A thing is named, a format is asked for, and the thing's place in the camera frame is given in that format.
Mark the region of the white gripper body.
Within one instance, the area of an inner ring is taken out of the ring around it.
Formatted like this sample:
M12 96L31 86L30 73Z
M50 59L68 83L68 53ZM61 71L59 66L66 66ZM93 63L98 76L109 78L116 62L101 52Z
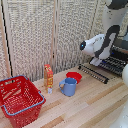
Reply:
M92 57L90 60L90 64L94 66L98 66L102 62L101 59L98 59L96 57Z

